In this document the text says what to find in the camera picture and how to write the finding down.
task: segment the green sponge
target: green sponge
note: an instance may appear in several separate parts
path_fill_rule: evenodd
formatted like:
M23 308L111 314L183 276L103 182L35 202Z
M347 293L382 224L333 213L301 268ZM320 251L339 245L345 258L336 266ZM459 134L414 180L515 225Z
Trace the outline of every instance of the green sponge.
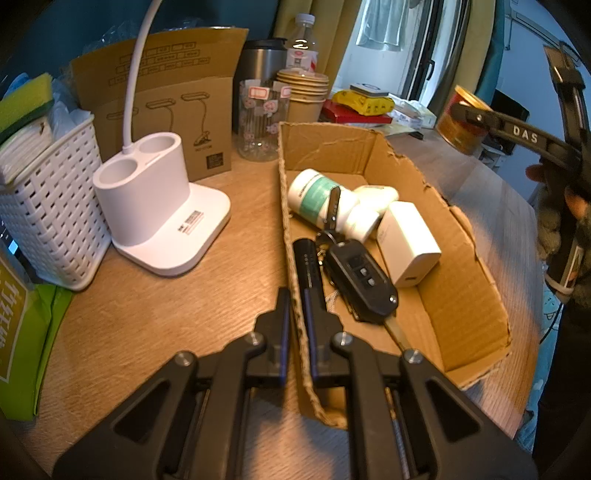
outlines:
M51 76L43 73L0 101L0 145L53 106Z

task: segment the plastic basket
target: plastic basket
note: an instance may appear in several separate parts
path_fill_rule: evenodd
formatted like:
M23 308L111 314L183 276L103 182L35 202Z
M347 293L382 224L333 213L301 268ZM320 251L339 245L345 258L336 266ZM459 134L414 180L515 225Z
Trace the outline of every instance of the plastic basket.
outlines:
M92 187L101 165L93 119L0 187L0 218L37 275L72 290L88 286L111 243Z

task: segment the orange tin can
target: orange tin can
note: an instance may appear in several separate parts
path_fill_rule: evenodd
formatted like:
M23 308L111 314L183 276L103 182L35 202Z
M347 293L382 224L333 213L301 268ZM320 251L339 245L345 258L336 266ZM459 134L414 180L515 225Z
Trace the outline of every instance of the orange tin can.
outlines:
M439 118L435 128L456 150L465 155L472 155L486 136L486 130L454 120L450 114L450 109L456 103L490 111L492 111L492 108L459 85L456 85L455 90L456 93L447 104L447 108Z

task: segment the white desk lamp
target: white desk lamp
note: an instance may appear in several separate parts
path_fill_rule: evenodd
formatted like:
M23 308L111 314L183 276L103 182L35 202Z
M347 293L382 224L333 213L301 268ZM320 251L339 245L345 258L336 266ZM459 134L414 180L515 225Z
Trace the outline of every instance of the white desk lamp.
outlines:
M159 132L131 140L135 86L144 44L162 0L152 0L135 41L123 116L123 149L93 184L115 248L158 275L193 268L230 218L230 199L189 183L181 138Z

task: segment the white pill bottle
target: white pill bottle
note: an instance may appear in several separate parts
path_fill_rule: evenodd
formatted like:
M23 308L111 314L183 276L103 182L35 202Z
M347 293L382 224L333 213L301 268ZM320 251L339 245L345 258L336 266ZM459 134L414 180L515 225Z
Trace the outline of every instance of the white pill bottle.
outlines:
M347 238L365 242L374 229L379 214L360 205L359 198L352 191L312 168L304 170L295 178L287 192L287 204L293 212L318 228L323 228L330 191L334 187L340 187L337 232Z

